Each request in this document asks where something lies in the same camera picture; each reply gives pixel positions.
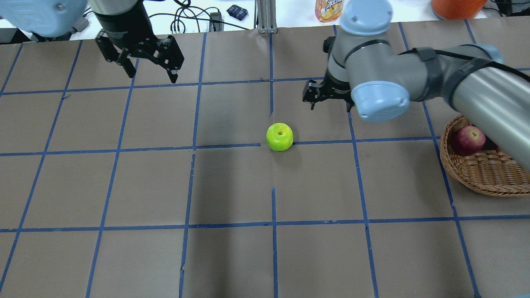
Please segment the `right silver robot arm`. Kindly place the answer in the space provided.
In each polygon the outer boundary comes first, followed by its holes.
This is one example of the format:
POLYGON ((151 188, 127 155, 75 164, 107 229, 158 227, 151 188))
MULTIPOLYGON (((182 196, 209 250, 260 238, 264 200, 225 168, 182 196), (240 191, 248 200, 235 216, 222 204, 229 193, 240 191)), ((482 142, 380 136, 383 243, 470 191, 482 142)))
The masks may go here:
POLYGON ((362 120, 380 123, 403 115, 411 102, 441 97, 529 169, 529 76, 505 65, 493 45, 396 55, 386 36, 392 15, 386 0, 349 1, 337 34, 323 45, 324 79, 307 81, 303 102, 341 99, 347 111, 356 107, 362 120))

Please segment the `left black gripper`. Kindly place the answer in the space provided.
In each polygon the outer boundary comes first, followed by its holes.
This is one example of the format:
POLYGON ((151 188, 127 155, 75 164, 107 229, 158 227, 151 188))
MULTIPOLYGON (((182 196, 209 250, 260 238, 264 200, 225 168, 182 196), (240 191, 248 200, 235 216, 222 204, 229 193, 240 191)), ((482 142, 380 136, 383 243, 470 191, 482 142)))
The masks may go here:
POLYGON ((95 9, 102 29, 95 42, 107 62, 121 66, 132 79, 136 68, 130 58, 147 59, 165 69, 172 84, 184 63, 183 53, 172 35, 159 38, 153 33, 144 8, 119 8, 115 11, 95 9))

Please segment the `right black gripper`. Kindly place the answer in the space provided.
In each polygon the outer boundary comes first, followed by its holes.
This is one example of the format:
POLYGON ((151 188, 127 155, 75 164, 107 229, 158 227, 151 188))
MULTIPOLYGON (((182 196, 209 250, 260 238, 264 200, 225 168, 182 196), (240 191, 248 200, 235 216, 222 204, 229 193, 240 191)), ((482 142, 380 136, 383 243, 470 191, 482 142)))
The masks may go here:
POLYGON ((346 113, 351 113, 354 104, 352 100, 352 88, 350 83, 337 79, 327 70, 321 82, 315 80, 306 81, 302 93, 302 101, 311 104, 311 110, 319 102, 328 99, 339 99, 346 102, 346 113))

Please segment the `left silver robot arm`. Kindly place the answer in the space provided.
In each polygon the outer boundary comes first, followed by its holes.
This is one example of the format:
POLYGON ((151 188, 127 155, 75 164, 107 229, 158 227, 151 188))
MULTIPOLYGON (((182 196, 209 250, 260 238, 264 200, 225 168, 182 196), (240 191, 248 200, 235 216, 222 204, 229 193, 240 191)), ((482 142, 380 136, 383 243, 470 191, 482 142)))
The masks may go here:
POLYGON ((101 25, 95 38, 107 62, 121 66, 133 78, 131 57, 161 66, 176 83, 184 62, 174 38, 157 38, 142 0, 2 0, 1 17, 23 31, 43 38, 66 34, 89 6, 101 25))

